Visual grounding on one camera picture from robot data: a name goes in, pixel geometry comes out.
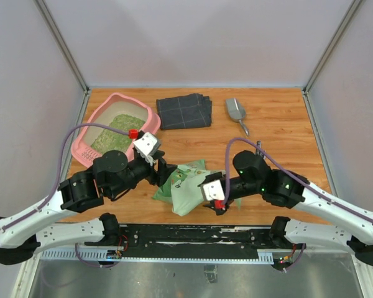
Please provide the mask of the green litter bag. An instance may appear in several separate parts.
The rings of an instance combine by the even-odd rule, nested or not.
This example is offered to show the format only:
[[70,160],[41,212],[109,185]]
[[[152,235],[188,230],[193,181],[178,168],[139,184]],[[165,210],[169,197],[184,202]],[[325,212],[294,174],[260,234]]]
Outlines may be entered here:
[[207,175],[217,172],[224,174],[225,170],[207,170],[205,160],[178,165],[152,198],[171,204],[174,214],[185,216],[204,202],[201,189],[198,186]]

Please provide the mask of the piano pattern bag clip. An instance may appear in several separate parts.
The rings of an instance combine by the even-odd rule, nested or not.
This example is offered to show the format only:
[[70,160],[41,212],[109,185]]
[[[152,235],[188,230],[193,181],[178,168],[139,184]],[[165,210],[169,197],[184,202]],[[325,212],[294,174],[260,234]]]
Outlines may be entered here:
[[263,159],[266,159],[264,150],[262,149],[262,142],[260,140],[258,140],[256,145],[257,145],[256,155],[261,156]]

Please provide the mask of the pink litter box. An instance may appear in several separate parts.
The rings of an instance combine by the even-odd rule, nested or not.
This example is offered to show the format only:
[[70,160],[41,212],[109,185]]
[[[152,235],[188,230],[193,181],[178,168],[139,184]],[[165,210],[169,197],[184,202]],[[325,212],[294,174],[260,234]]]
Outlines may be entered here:
[[[153,135],[161,124],[160,117],[151,107],[120,93],[110,95],[92,113],[88,122],[124,132],[136,129]],[[134,158],[132,140],[128,136],[100,127],[83,127],[71,146],[72,156],[87,168],[95,158],[111,150],[124,152],[129,161]]]

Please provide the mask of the grey metal scoop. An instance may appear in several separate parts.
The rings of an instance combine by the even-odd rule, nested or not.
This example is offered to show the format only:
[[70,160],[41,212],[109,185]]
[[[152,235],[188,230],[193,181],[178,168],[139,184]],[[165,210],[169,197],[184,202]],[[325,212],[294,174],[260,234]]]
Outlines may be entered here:
[[246,110],[243,108],[241,103],[236,98],[230,98],[226,100],[226,108],[229,117],[240,124],[246,136],[250,135],[250,131],[244,123],[246,117]]

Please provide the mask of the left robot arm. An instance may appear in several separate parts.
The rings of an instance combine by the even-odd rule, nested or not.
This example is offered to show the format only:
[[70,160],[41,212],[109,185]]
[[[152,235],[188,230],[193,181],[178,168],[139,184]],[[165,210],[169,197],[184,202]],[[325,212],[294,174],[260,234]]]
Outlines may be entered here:
[[117,245],[121,231],[113,214],[82,223],[58,221],[99,207],[104,198],[116,201],[142,180],[162,186],[177,169],[163,156],[158,151],[149,163],[140,154],[128,161],[124,153],[110,151],[95,159],[88,169],[61,182],[49,200],[43,199],[16,215],[0,217],[0,264],[19,264],[65,245]]

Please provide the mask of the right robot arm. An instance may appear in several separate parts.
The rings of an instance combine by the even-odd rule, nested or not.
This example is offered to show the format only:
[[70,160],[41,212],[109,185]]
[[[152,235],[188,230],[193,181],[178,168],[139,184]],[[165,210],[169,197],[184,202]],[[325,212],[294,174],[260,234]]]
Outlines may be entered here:
[[223,215],[235,199],[260,195],[277,207],[296,209],[327,221],[305,223],[277,216],[269,240],[276,248],[290,244],[326,246],[373,266],[373,212],[346,202],[294,172],[272,169],[264,158],[244,150],[233,158],[238,176],[207,175],[199,185],[207,207]]

